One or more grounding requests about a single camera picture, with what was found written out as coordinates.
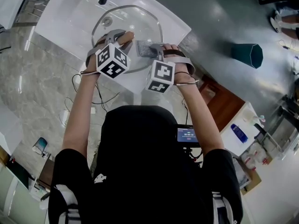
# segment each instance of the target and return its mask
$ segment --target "cube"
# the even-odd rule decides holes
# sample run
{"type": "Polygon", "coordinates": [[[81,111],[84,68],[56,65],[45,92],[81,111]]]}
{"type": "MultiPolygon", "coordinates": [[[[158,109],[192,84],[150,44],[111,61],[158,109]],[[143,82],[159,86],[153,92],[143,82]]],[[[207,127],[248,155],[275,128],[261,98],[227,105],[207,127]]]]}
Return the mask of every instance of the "cube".
{"type": "Polygon", "coordinates": [[[95,55],[97,57],[97,71],[110,79],[114,79],[129,70],[129,57],[112,43],[109,43],[102,50],[98,50],[95,55]]]}
{"type": "Polygon", "coordinates": [[[145,89],[148,91],[155,91],[159,93],[167,92],[173,85],[174,70],[175,63],[165,63],[154,60],[152,68],[148,75],[145,89]]]}

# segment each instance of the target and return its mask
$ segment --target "floor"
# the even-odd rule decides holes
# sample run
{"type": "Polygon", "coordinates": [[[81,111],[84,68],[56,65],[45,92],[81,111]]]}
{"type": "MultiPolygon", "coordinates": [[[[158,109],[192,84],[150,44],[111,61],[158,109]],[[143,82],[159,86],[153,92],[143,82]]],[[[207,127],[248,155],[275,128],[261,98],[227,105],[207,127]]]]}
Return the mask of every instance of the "floor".
{"type": "MultiPolygon", "coordinates": [[[[0,55],[0,97],[21,119],[24,133],[14,157],[28,172],[39,176],[45,159],[33,152],[32,146],[43,137],[48,142],[47,152],[56,156],[60,151],[65,129],[60,119],[63,119],[65,105],[68,109],[72,105],[65,98],[74,100],[76,93],[71,79],[84,69],[85,63],[35,33],[34,27],[13,28],[2,33],[0,44],[12,46],[0,55]]],[[[78,87],[80,78],[77,76],[74,81],[78,87]]],[[[100,77],[99,84],[104,101],[124,91],[105,77],[100,77]]],[[[178,123],[185,123],[186,110],[176,87],[167,93],[166,99],[172,104],[178,123]]],[[[100,102],[97,92],[94,92],[93,101],[100,102]]],[[[113,100],[109,101],[107,107],[112,103],[113,100]]],[[[88,165],[100,142],[101,125],[106,115],[100,105],[93,106],[96,113],[91,115],[91,124],[94,125],[90,127],[88,139],[88,165]]]]}
{"type": "Polygon", "coordinates": [[[266,117],[266,128],[271,127],[276,122],[280,99],[290,92],[295,80],[291,68],[294,55],[298,55],[278,43],[282,39],[281,44],[290,46],[292,41],[274,32],[269,23],[275,6],[261,6],[257,0],[157,1],[192,28],[181,46],[194,63],[235,95],[249,101],[258,115],[266,117]],[[231,59],[232,43],[259,44],[263,49],[262,66],[255,70],[231,59]]]}

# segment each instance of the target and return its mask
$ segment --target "black sleeve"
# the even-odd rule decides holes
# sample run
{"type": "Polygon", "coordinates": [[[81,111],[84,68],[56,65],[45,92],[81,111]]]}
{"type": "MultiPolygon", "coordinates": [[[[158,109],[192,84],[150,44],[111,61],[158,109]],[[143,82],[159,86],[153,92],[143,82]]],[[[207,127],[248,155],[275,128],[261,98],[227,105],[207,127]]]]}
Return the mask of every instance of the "black sleeve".
{"type": "Polygon", "coordinates": [[[55,158],[54,172],[49,199],[49,221],[58,223],[59,216],[66,211],[66,202],[55,188],[57,184],[66,185],[78,201],[78,210],[85,223],[89,209],[90,198],[93,195],[93,180],[88,169],[86,158],[76,150],[64,149],[55,158]]]}
{"type": "Polygon", "coordinates": [[[202,166],[204,177],[212,192],[220,192],[232,208],[234,220],[240,223],[243,217],[239,183],[229,151],[215,149],[207,153],[202,166]]]}

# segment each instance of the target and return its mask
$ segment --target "trash can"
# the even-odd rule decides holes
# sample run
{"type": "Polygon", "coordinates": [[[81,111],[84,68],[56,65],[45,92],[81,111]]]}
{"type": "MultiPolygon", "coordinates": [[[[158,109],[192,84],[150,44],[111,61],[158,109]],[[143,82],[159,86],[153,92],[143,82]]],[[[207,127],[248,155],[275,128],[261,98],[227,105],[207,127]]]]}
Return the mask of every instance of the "trash can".
{"type": "Polygon", "coordinates": [[[232,57],[255,69],[263,62],[263,50],[258,44],[234,44],[232,46],[232,57]]]}

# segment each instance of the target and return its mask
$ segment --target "hand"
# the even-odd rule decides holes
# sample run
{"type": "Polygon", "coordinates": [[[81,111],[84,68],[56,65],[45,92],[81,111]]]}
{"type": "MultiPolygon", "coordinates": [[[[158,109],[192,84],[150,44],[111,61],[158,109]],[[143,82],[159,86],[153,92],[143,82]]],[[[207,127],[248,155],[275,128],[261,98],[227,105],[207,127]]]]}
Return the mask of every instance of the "hand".
{"type": "MultiPolygon", "coordinates": [[[[103,36],[101,37],[98,41],[102,41],[102,40],[105,40],[106,36],[103,36]]],[[[133,40],[134,38],[134,33],[133,32],[126,32],[124,35],[120,36],[118,39],[117,39],[117,42],[120,44],[120,45],[123,45],[131,40],[133,40]]],[[[97,48],[99,49],[103,49],[105,47],[104,44],[100,44],[97,46],[97,48]]],[[[90,57],[90,60],[89,60],[89,64],[86,68],[86,72],[94,72],[97,70],[97,61],[96,61],[96,56],[95,54],[93,54],[91,57],[90,57]]]]}
{"type": "MultiPolygon", "coordinates": [[[[170,45],[170,44],[164,44],[164,46],[162,47],[163,50],[179,50],[182,51],[180,48],[178,48],[176,45],[170,45]]],[[[171,57],[171,56],[178,56],[178,55],[166,55],[165,57],[171,57]]],[[[189,74],[188,69],[187,69],[187,65],[185,63],[176,63],[175,66],[175,73],[177,72],[186,72],[189,74]]],[[[178,83],[186,83],[186,82],[190,82],[190,81],[194,81],[194,79],[185,73],[178,73],[176,75],[174,75],[174,82],[176,84],[178,83]]]]}

